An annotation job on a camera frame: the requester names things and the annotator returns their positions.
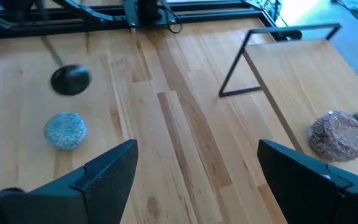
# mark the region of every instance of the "black metal frame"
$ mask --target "black metal frame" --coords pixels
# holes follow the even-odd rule
[[[189,2],[189,3],[172,3],[169,4],[170,9],[178,14],[178,17],[182,23],[192,22],[209,22],[209,21],[221,21],[231,19],[246,19],[246,18],[259,18],[265,27],[275,27],[274,21],[264,11],[251,8],[247,3],[243,1],[204,1],[204,2]],[[75,32],[92,32],[99,30],[111,30],[111,29],[128,29],[128,28],[141,28],[141,24],[133,24],[127,20],[123,6],[96,6],[90,7],[92,10],[98,13],[112,16],[114,21],[104,24],[88,24],[85,21],[68,21],[77,19],[77,17],[66,9],[49,9],[50,22],[57,22],[56,24],[33,24],[29,27],[13,27],[0,33],[0,39],[15,38],[15,37],[30,37],[38,35],[54,35],[54,34],[68,34]],[[235,9],[232,11],[224,12],[197,12],[188,13],[191,11],[207,11],[212,9]],[[0,18],[6,21],[11,21],[10,15],[4,11],[0,11]],[[42,15],[38,11],[31,11],[28,20],[41,22]]]
[[[269,27],[269,28],[261,28],[261,29],[250,29],[242,42],[242,45],[229,69],[229,72],[227,73],[222,87],[219,89],[219,97],[226,97],[226,96],[236,96],[243,93],[250,93],[253,91],[259,91],[262,90],[262,87],[252,87],[252,88],[245,88],[241,90],[234,90],[225,92],[224,89],[227,85],[227,83],[230,80],[231,75],[233,74],[234,69],[237,66],[237,63],[239,62],[241,55],[245,52],[247,43],[249,39],[251,38],[252,34],[272,34],[273,37],[275,35],[281,36],[282,34],[286,34],[288,32],[297,32],[299,30],[310,30],[310,29],[324,29],[324,28],[333,28],[333,30],[326,36],[327,40],[330,40],[335,33],[341,28],[341,25],[339,23],[333,23],[333,24],[321,24],[321,25],[311,25],[311,26],[293,26],[293,27]]]

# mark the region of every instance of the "wooden table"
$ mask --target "wooden table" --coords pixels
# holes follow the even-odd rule
[[[40,37],[0,40],[0,190],[33,190],[127,139],[139,160],[121,223],[285,223],[257,160],[259,139],[291,146],[263,92],[219,99],[216,90],[258,19],[163,29],[48,36],[65,64],[92,81],[64,97],[49,85],[58,68]],[[255,35],[251,44],[265,42]],[[228,89],[258,85],[241,58]],[[78,113],[82,146],[60,152],[47,120]]]
[[[327,40],[251,45],[244,57],[295,149],[321,159],[308,128],[330,110],[358,111],[358,76]],[[358,159],[331,164],[358,175]]]

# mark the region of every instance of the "brown speckled stone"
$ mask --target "brown speckled stone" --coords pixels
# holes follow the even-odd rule
[[[321,157],[349,161],[358,157],[358,121],[344,111],[329,111],[309,129],[309,143]]]

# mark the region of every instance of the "metal rod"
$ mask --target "metal rod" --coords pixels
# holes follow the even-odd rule
[[[240,11],[227,12],[204,12],[197,14],[179,14],[182,23],[224,21],[232,19],[246,19],[259,16],[259,11],[254,9],[243,9]]]
[[[127,29],[129,28],[127,22],[114,21],[106,24],[87,24],[83,21],[64,22],[62,24],[40,24],[29,26],[26,29],[13,28],[6,32],[0,33],[0,39],[16,38],[16,37],[35,37],[40,35],[55,35],[55,34],[72,34],[77,32],[92,32],[100,30],[113,29]]]
[[[246,38],[245,38],[244,41],[242,42],[242,45],[241,45],[241,47],[240,47],[240,49],[239,49],[239,51],[238,51],[238,53],[237,53],[237,55],[236,55],[236,57],[235,57],[233,63],[232,63],[231,66],[230,66],[230,69],[229,69],[229,72],[228,72],[227,75],[226,75],[226,78],[225,78],[224,81],[223,81],[222,87],[221,87],[221,89],[219,90],[219,94],[218,94],[219,97],[224,97],[224,96],[225,96],[225,94],[224,94],[224,89],[225,89],[227,83],[229,82],[230,77],[231,77],[231,75],[233,74],[233,71],[234,71],[234,69],[235,69],[236,66],[237,66],[237,63],[239,62],[239,60],[240,60],[242,54],[244,53],[244,50],[245,50],[245,48],[246,48],[246,44],[248,43],[248,40],[249,40],[250,37],[251,37],[251,33],[248,32]]]
[[[55,63],[59,66],[59,67],[63,67],[64,63],[62,58],[59,56],[59,54],[57,54],[56,50],[54,49],[54,47],[52,46],[52,44],[50,43],[48,37],[46,36],[41,36],[41,41],[44,44],[44,46],[48,49],[48,51],[50,52],[50,55],[52,56],[53,60],[55,61]]]
[[[227,75],[223,81],[222,87],[220,88],[219,93],[218,93],[219,97],[234,96],[234,95],[239,95],[242,93],[248,93],[251,91],[261,90],[261,87],[253,87],[253,88],[246,88],[246,89],[242,89],[242,90],[224,92],[224,89],[225,89],[227,83],[229,82],[231,75],[232,75],[234,69],[236,68],[236,65],[237,65],[241,55],[246,50],[247,43],[248,43],[252,34],[279,35],[280,33],[284,33],[284,32],[293,32],[293,31],[310,30],[310,29],[322,29],[322,28],[333,28],[333,30],[326,37],[326,39],[329,40],[341,28],[341,25],[339,23],[332,23],[332,24],[318,24],[318,25],[293,26],[293,27],[266,27],[266,28],[249,30],[241,47],[240,47],[239,52],[237,53],[232,65],[229,69],[229,72],[227,73]]]
[[[259,19],[260,21],[262,21],[265,27],[276,27],[276,23],[274,23],[273,19],[265,11],[260,12]],[[271,35],[276,41],[288,40],[286,37],[278,35],[276,33],[273,33]]]
[[[124,7],[123,6],[91,6],[93,10],[98,13],[107,14],[110,16],[125,16]],[[55,9],[46,9],[49,13],[49,18],[51,21],[57,20],[65,20],[65,19],[78,19],[78,16],[71,13],[69,10],[65,8],[55,8]],[[7,14],[5,11],[0,10],[0,18],[6,21],[11,21],[12,17]],[[29,15],[26,17],[29,21],[43,21],[41,13],[32,9],[29,12]]]
[[[195,2],[175,2],[170,3],[169,7],[173,12],[196,11],[210,9],[243,9],[250,8],[252,5],[244,1],[195,1]]]

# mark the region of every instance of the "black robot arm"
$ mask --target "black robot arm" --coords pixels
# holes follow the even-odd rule
[[[99,24],[101,22],[113,21],[113,17],[94,11],[88,6],[78,4],[72,0],[53,0],[56,4],[61,5],[72,13],[83,19],[85,22]]]
[[[128,140],[63,177],[24,193],[0,192],[0,224],[120,223],[137,164]]]

